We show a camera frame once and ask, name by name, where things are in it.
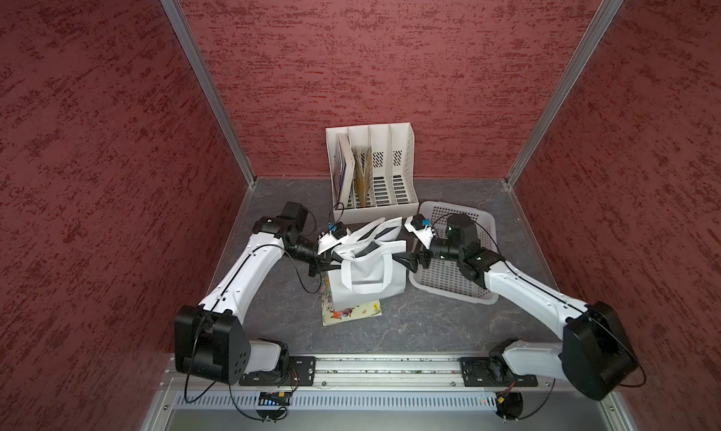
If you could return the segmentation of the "yellow brown book in organizer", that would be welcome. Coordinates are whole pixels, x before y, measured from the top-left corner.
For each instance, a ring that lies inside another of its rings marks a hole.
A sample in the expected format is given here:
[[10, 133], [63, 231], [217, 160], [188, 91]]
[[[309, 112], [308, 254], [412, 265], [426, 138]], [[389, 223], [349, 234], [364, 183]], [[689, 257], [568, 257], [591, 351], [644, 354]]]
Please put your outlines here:
[[353, 189], [357, 198], [357, 207], [366, 208], [373, 179], [373, 151], [371, 147], [354, 147], [354, 179]]

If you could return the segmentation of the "colourful picture book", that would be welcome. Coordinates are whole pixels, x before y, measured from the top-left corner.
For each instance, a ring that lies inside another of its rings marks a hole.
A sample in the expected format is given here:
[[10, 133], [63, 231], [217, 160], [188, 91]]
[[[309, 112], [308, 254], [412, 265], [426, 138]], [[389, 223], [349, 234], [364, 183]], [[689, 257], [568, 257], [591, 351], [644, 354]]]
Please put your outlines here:
[[381, 316], [380, 301], [370, 301], [361, 305], [349, 307], [343, 310], [336, 310], [332, 301], [332, 290], [330, 289], [329, 277], [323, 274], [323, 286], [321, 288], [321, 313], [322, 324], [326, 327], [346, 323], [354, 320], [373, 318]]

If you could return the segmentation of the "aluminium right corner post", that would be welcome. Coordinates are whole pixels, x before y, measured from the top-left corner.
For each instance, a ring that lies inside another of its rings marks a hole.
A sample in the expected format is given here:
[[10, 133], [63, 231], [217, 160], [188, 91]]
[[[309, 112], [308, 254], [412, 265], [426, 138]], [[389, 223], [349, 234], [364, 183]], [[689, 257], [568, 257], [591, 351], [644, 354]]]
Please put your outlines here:
[[516, 161], [506, 177], [510, 189], [516, 186], [531, 157], [538, 149], [552, 122], [558, 115], [568, 95], [576, 85], [578, 78], [586, 68], [598, 44], [606, 35], [609, 26], [619, 12], [625, 0], [602, 0], [591, 22], [585, 30], [578, 47], [567, 63], [544, 111], [534, 125], [531, 134], [520, 151]]

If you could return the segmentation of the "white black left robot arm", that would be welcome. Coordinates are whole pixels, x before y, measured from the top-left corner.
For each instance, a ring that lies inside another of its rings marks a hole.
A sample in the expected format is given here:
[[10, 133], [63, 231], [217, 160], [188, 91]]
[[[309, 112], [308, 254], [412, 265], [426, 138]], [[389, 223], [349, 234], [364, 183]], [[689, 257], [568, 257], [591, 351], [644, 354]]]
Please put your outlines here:
[[250, 239], [219, 285], [197, 306], [181, 307], [175, 317], [176, 371], [226, 385], [247, 376], [271, 383], [290, 378], [287, 345], [272, 340], [251, 340], [243, 324], [250, 304], [266, 277], [282, 258], [306, 263], [315, 277], [327, 262], [317, 243], [302, 235], [309, 211], [288, 202], [276, 217], [262, 217]]

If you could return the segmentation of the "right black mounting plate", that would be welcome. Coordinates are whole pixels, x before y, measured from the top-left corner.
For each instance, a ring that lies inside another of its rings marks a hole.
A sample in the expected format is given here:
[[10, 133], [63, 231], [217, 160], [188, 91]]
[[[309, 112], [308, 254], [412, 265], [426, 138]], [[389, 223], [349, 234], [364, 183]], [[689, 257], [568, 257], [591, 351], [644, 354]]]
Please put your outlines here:
[[539, 385], [536, 376], [514, 374], [500, 357], [463, 357], [459, 363], [465, 387], [508, 389]]

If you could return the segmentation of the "white perforated plastic basket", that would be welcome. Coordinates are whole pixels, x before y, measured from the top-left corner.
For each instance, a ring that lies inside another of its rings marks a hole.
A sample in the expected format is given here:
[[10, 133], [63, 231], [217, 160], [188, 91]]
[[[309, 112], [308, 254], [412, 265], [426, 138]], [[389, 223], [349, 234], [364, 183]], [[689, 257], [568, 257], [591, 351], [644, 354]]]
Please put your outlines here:
[[[455, 213], [471, 217], [477, 226], [477, 236], [483, 247], [496, 250], [497, 239], [495, 218], [487, 211], [440, 201], [424, 201], [420, 215], [428, 219], [438, 237], [446, 238], [447, 218]], [[481, 288], [466, 279], [452, 261], [434, 259], [429, 268], [420, 266], [416, 273], [409, 274], [409, 282], [419, 290], [466, 303], [494, 305], [499, 295]]]

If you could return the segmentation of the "white insulated delivery bag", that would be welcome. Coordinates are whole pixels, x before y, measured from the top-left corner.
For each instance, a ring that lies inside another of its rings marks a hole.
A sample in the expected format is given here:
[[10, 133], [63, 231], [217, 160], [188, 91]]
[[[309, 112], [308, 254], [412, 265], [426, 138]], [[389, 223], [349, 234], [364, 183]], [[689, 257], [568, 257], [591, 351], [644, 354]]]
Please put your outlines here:
[[380, 218], [341, 239], [329, 250], [327, 275], [336, 310], [400, 295], [405, 292], [407, 272], [394, 260], [407, 251], [400, 237], [402, 219]]

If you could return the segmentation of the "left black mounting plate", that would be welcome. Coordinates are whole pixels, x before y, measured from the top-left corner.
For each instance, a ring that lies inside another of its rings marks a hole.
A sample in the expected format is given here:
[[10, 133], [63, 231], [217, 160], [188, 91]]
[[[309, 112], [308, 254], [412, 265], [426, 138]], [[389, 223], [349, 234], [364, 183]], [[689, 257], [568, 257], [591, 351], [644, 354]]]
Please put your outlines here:
[[270, 372], [253, 372], [238, 382], [243, 387], [311, 387], [315, 382], [317, 358], [313, 356], [289, 356], [282, 358]]

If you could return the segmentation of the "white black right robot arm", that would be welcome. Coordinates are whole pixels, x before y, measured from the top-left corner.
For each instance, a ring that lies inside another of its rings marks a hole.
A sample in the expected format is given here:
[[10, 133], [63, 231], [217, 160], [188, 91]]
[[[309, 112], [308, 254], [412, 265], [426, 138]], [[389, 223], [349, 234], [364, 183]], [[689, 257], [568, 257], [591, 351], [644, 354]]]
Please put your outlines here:
[[569, 297], [522, 273], [496, 244], [480, 243], [480, 225], [471, 217], [447, 215], [444, 237], [420, 214], [407, 218], [404, 227], [422, 246], [409, 258], [411, 271], [426, 269], [433, 260], [450, 261], [464, 278], [525, 310], [558, 337], [556, 344], [516, 340], [499, 347], [502, 371], [566, 380], [585, 397], [600, 401], [640, 369], [610, 305]]

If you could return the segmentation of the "white perforated file organizer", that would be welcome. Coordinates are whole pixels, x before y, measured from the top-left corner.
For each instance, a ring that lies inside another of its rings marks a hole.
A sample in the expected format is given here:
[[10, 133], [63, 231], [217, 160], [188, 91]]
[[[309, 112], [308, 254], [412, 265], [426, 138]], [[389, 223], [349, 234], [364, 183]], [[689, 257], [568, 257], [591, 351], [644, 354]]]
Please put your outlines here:
[[[336, 202], [337, 135], [346, 133], [351, 149], [371, 147], [373, 179], [368, 206], [357, 207], [352, 188], [350, 200], [343, 206]], [[335, 222], [364, 224], [379, 218], [408, 217], [419, 209], [413, 184], [415, 134], [408, 122], [334, 127], [326, 130], [326, 144], [332, 175], [332, 214]]]

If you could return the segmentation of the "white book in organizer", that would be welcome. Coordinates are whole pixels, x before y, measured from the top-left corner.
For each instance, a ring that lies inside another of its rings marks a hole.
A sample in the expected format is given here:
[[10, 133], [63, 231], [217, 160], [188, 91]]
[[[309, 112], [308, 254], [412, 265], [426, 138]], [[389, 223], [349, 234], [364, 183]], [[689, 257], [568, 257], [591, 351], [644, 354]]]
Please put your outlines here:
[[338, 173], [336, 202], [345, 206], [350, 200], [355, 171], [355, 158], [346, 133], [337, 135], [336, 171]]

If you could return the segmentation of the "aluminium corner post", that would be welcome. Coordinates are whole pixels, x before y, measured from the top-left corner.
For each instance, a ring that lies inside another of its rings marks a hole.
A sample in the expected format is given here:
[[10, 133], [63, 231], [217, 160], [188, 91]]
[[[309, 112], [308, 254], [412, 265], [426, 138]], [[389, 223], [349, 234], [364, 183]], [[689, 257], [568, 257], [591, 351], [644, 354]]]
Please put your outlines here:
[[531, 157], [538, 149], [552, 122], [558, 115], [568, 95], [576, 85], [578, 78], [586, 68], [598, 44], [606, 35], [609, 26], [619, 12], [625, 0], [602, 0], [591, 22], [585, 30], [578, 47], [567, 63], [544, 111], [534, 125], [531, 134], [520, 151], [516, 161], [506, 177], [510, 189], [516, 186]]
[[246, 183], [255, 187], [257, 175], [252, 168], [251, 161], [244, 151], [235, 126], [226, 110], [223, 99], [216, 87], [210, 69], [202, 55], [201, 49], [193, 36], [191, 26], [181, 8], [179, 0], [159, 0], [161, 6], [178, 38], [180, 46], [187, 57], [196, 79], [210, 105], [216, 121], [218, 122], [225, 140], [231, 149]]

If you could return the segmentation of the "black mounting plate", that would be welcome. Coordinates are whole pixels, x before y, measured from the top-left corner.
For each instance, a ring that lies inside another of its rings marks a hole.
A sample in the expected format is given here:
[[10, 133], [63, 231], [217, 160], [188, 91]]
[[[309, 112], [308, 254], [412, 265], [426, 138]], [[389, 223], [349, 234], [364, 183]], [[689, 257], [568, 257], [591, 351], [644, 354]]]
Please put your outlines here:
[[238, 382], [243, 387], [311, 387], [315, 382], [317, 358], [313, 356], [289, 356], [282, 358], [270, 372], [253, 372]]
[[463, 357], [459, 363], [465, 387], [508, 389], [539, 385], [536, 376], [514, 374], [500, 357]]

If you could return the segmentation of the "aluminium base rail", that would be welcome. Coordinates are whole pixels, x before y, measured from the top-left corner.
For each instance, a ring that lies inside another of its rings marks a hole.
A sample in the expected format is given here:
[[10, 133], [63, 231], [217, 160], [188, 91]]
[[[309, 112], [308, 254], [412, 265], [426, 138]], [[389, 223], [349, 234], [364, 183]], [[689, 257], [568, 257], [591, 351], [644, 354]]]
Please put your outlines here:
[[[499, 388], [465, 387], [459, 359], [489, 357], [482, 353], [407, 353], [407, 354], [317, 354], [297, 355], [317, 358], [315, 382], [305, 391], [503, 391]], [[561, 378], [535, 374], [537, 387], [515, 388], [512, 391], [544, 392], [550, 388], [575, 392], [576, 388]], [[288, 387], [243, 387], [251, 390], [290, 390]]]

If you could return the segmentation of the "aluminium left corner post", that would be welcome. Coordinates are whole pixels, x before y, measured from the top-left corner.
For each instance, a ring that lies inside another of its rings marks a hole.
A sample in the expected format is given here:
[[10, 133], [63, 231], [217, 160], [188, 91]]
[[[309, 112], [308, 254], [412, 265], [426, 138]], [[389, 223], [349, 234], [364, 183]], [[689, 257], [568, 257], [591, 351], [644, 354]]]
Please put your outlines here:
[[226, 110], [223, 99], [216, 87], [210, 69], [202, 55], [201, 49], [193, 36], [191, 26], [181, 8], [179, 0], [159, 0], [161, 6], [178, 38], [180, 46], [187, 57], [196, 79], [210, 105], [216, 121], [218, 122], [225, 140], [231, 149], [246, 183], [255, 187], [257, 175], [252, 168], [251, 161], [244, 151], [235, 126]]

